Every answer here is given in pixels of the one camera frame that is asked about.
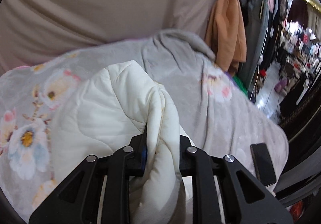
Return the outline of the orange hanging garment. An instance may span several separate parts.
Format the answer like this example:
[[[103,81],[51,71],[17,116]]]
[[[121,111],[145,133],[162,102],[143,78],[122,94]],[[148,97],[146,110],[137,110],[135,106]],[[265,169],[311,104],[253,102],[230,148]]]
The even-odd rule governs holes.
[[[211,10],[205,43],[215,54],[214,63],[234,76],[246,62],[246,36],[239,0],[217,0]]]

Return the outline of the grey floral fleece blanket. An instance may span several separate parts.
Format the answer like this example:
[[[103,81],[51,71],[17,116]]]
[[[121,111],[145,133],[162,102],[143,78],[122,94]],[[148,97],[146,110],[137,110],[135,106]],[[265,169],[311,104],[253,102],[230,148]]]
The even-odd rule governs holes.
[[[80,49],[1,77],[1,189],[18,215],[33,211],[60,183],[54,178],[51,123],[78,86],[113,64],[137,62],[172,98],[184,136],[211,156],[235,156],[255,172],[250,145],[265,143],[275,174],[288,158],[284,131],[258,110],[215,56],[190,32]]]

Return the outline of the beige fabric curtain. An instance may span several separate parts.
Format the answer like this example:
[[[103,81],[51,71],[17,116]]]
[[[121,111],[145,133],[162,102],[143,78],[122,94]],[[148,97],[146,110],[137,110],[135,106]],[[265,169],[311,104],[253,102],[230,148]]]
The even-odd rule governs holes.
[[[203,36],[215,0],[1,0],[1,73],[166,28]]]

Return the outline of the green plastic object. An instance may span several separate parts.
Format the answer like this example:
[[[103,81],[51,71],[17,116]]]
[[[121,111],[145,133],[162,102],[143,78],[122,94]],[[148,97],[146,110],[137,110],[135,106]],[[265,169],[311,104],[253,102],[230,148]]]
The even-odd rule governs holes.
[[[243,82],[240,80],[240,78],[237,75],[233,76],[233,83],[237,86],[237,88],[247,97],[248,97],[248,90],[244,86]]]

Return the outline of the black smartphone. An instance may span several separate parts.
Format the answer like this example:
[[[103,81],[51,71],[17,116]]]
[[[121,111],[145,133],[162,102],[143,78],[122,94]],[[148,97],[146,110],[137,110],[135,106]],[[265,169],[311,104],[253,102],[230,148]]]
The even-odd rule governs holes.
[[[267,145],[265,143],[252,144],[250,151],[257,179],[265,187],[275,184],[276,174]]]

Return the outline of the dark hanging clothes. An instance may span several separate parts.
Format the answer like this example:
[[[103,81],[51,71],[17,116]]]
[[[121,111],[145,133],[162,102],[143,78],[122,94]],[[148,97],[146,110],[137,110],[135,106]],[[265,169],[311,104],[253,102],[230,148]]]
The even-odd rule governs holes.
[[[275,0],[239,0],[246,37],[246,61],[240,62],[237,77],[246,89],[254,85],[267,40],[269,19],[275,9]]]

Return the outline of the cream white quilted comforter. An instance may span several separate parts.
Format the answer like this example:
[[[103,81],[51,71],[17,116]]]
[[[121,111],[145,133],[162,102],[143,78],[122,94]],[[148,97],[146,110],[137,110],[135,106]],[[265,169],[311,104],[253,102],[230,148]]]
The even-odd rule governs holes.
[[[54,178],[86,156],[105,157],[147,133],[147,164],[130,182],[133,223],[192,223],[192,180],[179,172],[180,126],[165,87],[135,61],[113,64],[82,82],[51,123]]]

